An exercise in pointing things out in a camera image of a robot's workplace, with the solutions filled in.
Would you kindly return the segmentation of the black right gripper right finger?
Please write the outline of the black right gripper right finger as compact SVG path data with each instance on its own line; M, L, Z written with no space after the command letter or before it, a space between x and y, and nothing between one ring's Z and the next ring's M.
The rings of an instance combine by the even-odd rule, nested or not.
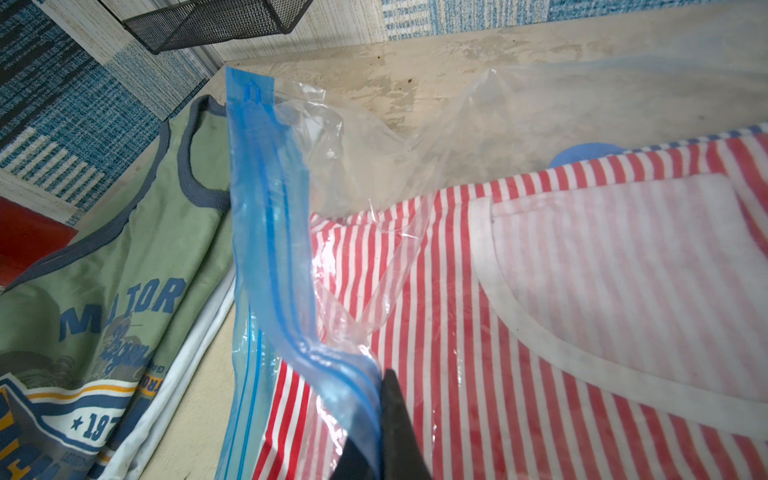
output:
M397 375L392 369L384 373L380 397L382 478L431 479Z

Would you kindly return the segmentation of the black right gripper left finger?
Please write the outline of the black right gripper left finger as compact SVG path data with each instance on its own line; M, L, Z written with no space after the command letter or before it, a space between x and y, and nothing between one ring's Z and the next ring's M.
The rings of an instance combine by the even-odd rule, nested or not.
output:
M352 440L347 440L330 480L374 480L374 469Z

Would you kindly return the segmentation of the white tank top navy trim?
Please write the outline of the white tank top navy trim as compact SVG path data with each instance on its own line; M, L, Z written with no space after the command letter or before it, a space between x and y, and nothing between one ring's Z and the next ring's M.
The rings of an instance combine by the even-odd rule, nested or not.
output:
M130 424L108 458L95 464L91 479L137 479L145 470L186 393L197 368L234 303L235 267L230 266L204 304L169 373L149 406Z

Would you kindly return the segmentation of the red white striped tank top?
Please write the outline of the red white striped tank top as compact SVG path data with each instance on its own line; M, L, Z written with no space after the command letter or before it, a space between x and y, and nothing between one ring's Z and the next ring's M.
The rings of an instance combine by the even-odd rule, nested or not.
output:
M767 128L439 191L369 335L435 479L767 475Z

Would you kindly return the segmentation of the clear vacuum bag blue zip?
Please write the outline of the clear vacuum bag blue zip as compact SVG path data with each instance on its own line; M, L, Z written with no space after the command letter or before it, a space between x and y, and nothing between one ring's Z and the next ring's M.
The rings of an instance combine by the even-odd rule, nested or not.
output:
M369 335L402 289L436 194L767 128L764 58L643 55L485 72L408 140L301 83L227 73L237 387L264 440L244 479L329 479L347 440L381 473L387 368Z

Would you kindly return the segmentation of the green patterned garment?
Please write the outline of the green patterned garment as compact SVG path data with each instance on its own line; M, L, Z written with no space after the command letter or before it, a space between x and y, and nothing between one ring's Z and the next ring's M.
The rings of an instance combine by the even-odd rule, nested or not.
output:
M164 122L153 160L1 295L1 475L91 479L233 266L226 110Z

